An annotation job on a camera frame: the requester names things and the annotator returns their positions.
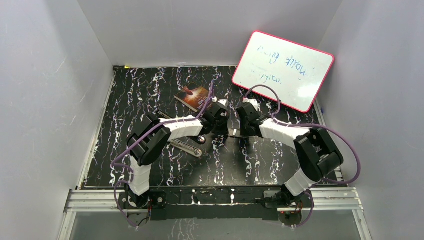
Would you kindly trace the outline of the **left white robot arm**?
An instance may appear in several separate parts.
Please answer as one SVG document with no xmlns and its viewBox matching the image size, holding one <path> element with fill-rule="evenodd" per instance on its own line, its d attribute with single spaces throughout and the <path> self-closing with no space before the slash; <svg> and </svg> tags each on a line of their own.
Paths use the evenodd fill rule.
<svg viewBox="0 0 424 240">
<path fill-rule="evenodd" d="M 228 101 L 218 100 L 203 112 L 186 117 L 159 118 L 153 114 L 141 123 L 141 132 L 134 133 L 127 141 L 132 169 L 129 183 L 125 185 L 127 200 L 134 207 L 144 208 L 149 203 L 150 174 L 152 164 L 161 156 L 171 140 L 198 137 L 211 132 L 228 131 Z"/>
</svg>

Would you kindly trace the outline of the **cardboard staple tray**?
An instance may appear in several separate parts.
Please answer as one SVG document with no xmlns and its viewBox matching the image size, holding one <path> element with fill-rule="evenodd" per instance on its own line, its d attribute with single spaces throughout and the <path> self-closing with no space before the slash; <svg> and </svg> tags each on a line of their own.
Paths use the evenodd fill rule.
<svg viewBox="0 0 424 240">
<path fill-rule="evenodd" d="M 235 129 L 235 128 L 230 128 L 228 130 L 228 136 L 231 138 L 241 138 L 241 132 L 239 129 Z"/>
</svg>

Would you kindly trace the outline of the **beige stapler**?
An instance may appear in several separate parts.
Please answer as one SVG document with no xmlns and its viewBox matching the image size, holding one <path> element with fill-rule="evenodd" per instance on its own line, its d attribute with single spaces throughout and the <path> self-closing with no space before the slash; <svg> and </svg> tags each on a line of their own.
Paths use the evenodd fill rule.
<svg viewBox="0 0 424 240">
<path fill-rule="evenodd" d="M 199 148 L 196 148 L 194 146 L 188 145 L 180 140 L 177 139 L 172 139 L 169 141 L 169 144 L 172 145 L 173 147 L 176 147 L 186 153 L 188 153 L 189 155 L 192 155 L 196 158 L 200 158 L 203 154 L 202 150 Z"/>
</svg>

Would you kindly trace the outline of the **black stapler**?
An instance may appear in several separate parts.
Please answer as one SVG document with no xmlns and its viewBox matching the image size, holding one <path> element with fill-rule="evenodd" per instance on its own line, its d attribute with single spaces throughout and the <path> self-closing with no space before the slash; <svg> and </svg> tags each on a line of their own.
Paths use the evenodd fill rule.
<svg viewBox="0 0 424 240">
<path fill-rule="evenodd" d="M 158 110 L 156 113 L 160 118 L 163 119 L 171 119 L 171 117 L 169 115 L 167 115 L 166 113 Z M 199 144 L 199 145 L 203 145 L 206 143 L 206 138 L 202 135 L 200 136 L 189 136 L 189 139 L 191 139 L 192 141 L 194 141 L 195 143 Z"/>
</svg>

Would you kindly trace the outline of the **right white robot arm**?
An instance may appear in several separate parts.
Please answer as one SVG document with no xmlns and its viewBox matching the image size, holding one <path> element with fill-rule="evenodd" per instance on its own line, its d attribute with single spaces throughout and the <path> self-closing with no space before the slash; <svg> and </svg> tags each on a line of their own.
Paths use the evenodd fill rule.
<svg viewBox="0 0 424 240">
<path fill-rule="evenodd" d="M 276 192 L 265 191 L 256 203 L 266 208 L 295 207 L 312 186 L 341 164 L 344 158 L 323 126 L 294 127 L 261 115 L 256 100 L 245 100 L 237 109 L 240 134 L 280 142 L 296 151 L 300 168 Z"/>
</svg>

